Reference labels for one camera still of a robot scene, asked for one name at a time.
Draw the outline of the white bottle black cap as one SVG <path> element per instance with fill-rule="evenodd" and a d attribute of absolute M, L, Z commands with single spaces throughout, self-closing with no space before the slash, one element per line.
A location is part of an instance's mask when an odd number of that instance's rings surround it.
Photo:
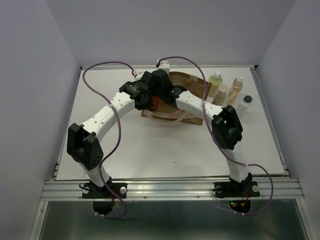
<path fill-rule="evenodd" d="M 237 113 L 237 116 L 239 118 L 241 118 L 245 113 L 246 111 L 248 110 L 248 108 L 250 107 L 250 105 L 252 104 L 253 102 L 253 98 L 252 96 L 250 95 L 246 95 L 237 105 L 236 107 L 236 113 Z"/>

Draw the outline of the green pump bottle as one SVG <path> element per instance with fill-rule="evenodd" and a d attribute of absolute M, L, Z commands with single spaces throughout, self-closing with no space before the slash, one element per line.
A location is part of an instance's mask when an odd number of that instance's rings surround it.
<path fill-rule="evenodd" d="M 213 98 L 223 82 L 223 78 L 220 71 L 216 71 L 213 75 L 211 75 L 208 79 L 208 82 L 211 83 L 210 90 L 208 92 L 208 96 Z"/>

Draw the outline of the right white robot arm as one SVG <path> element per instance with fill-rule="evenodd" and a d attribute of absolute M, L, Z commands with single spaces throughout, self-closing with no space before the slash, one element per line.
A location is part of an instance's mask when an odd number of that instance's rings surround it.
<path fill-rule="evenodd" d="M 179 110 L 187 111 L 205 121 L 209 133 L 221 153 L 225 156 L 229 167 L 231 192 L 242 195 L 248 190 L 246 178 L 248 167 L 242 153 L 242 132 L 236 110 L 228 105 L 221 107 L 195 96 L 186 88 L 174 86 L 169 75 L 162 69 L 152 72 L 155 76 L 156 96 Z"/>

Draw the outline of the brown burlap canvas bag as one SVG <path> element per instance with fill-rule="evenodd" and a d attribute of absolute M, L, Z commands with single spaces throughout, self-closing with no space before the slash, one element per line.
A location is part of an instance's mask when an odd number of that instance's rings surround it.
<path fill-rule="evenodd" d="M 210 95 L 212 84 L 179 71 L 171 71 L 168 76 L 173 84 L 170 94 L 177 94 L 177 98 L 172 104 L 159 99 L 156 110 L 142 110 L 141 116 L 165 126 L 180 123 L 201 126 L 204 121 L 203 100 Z"/>

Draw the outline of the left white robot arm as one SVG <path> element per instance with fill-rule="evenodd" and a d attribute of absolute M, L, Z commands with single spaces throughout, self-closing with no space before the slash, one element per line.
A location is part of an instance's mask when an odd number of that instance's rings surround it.
<path fill-rule="evenodd" d="M 121 141 L 122 127 L 120 119 L 132 110 L 150 110 L 155 107 L 153 96 L 161 89 L 155 73 L 145 71 L 134 81 L 128 81 L 116 92 L 113 99 L 106 99 L 107 105 L 94 116 L 81 124 L 73 123 L 67 132 L 67 153 L 79 163 L 89 180 L 94 184 L 94 191 L 100 197 L 111 193 L 111 177 L 103 167 L 104 153 L 101 141 L 107 132 L 118 126 L 118 140 Z"/>

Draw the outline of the amber liquid clear bottle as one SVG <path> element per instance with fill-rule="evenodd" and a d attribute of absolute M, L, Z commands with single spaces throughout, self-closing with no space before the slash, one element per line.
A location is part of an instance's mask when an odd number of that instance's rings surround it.
<path fill-rule="evenodd" d="M 243 81 L 244 79 L 242 77 L 237 77 L 233 80 L 232 86 L 230 87 L 227 95 L 227 105 L 232 105 L 235 102 L 239 92 L 243 88 Z"/>

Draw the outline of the clear pump bottle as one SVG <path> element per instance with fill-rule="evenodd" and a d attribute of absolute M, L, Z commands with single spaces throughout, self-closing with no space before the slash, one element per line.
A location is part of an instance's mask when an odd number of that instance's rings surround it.
<path fill-rule="evenodd" d="M 222 106 L 227 98 L 228 91 L 229 88 L 227 85 L 223 83 L 220 84 L 212 103 L 217 106 Z"/>

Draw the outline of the orange bottle dark cap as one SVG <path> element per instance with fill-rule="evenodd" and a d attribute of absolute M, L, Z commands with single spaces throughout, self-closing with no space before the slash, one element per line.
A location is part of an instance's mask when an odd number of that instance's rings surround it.
<path fill-rule="evenodd" d="M 149 111 L 156 111 L 158 108 L 160 98 L 158 96 L 151 96 L 152 106 L 148 109 Z"/>

